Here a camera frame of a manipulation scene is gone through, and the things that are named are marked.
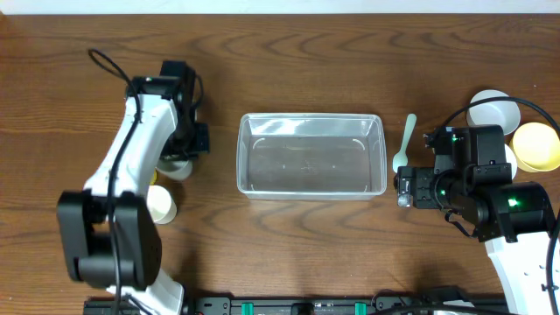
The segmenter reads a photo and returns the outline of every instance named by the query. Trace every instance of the table surface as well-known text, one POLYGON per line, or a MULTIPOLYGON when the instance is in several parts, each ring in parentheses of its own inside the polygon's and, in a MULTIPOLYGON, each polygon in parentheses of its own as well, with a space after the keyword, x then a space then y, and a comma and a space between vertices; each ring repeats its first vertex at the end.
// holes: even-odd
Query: table surface
MULTIPOLYGON (((212 152, 186 181, 158 181, 179 204, 157 227, 163 268, 189 294, 369 297, 453 284, 501 293, 483 245, 439 211, 396 206, 390 167, 387 191, 370 201, 247 199, 235 181, 239 121, 376 114, 390 165, 416 113, 409 165, 431 166, 422 134, 483 88, 560 118, 559 25, 539 15, 0 16, 0 313, 76 314, 88 296, 105 296, 68 278, 55 214, 123 118, 123 82, 89 60, 89 47, 130 75, 186 60, 204 79, 199 120, 212 152)), ((540 182, 558 207, 556 176, 518 171, 516 180, 540 182)))

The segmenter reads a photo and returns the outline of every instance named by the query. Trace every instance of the clear plastic container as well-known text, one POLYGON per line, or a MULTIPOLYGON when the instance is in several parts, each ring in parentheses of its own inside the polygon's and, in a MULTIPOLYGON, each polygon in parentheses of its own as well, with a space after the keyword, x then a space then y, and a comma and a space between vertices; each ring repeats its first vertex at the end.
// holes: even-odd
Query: clear plastic container
POLYGON ((361 114, 246 114, 237 187, 269 200, 369 200, 387 188, 382 120, 361 114))

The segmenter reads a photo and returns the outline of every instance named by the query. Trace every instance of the green connector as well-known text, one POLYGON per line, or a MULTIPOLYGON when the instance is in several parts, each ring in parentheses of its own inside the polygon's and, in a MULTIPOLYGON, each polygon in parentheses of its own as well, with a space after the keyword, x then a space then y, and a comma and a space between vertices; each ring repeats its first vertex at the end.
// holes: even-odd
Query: green connector
POLYGON ((241 303, 241 315, 253 315, 254 312, 252 303, 241 303))
POLYGON ((368 305, 365 303, 356 303, 356 315, 368 315, 368 305))

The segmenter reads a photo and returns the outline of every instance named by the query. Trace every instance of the yellow bowl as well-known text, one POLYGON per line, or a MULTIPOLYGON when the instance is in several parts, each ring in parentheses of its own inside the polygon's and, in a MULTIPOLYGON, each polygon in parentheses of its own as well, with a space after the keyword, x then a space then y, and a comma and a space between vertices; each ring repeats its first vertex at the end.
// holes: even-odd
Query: yellow bowl
POLYGON ((548 172, 560 166, 560 139, 548 125, 530 122, 517 129, 509 145, 518 167, 526 172, 548 172))

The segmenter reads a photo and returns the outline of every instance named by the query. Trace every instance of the white paper cup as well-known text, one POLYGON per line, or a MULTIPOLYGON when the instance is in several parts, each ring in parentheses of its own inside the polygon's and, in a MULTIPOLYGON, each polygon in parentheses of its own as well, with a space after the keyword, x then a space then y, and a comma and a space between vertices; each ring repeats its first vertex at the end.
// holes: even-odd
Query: white paper cup
POLYGON ((156 170, 170 179, 177 181, 185 180, 193 172, 192 161, 157 161, 156 170))
POLYGON ((172 195, 162 186, 151 185, 148 188, 146 204, 151 219, 156 224, 167 224, 177 215, 177 205, 173 202, 172 195))
MULTIPOLYGON (((498 96, 508 95, 497 90, 484 90, 478 92, 471 103, 498 96)), ((492 101, 469 108, 466 113, 466 122, 469 126, 497 124, 504 130, 504 135, 514 132, 521 120, 521 111, 514 101, 492 101)))
POLYGON ((515 158, 515 153, 507 144, 504 144, 504 146, 506 147, 506 162, 511 164, 511 179, 514 179, 517 174, 517 158, 515 158))

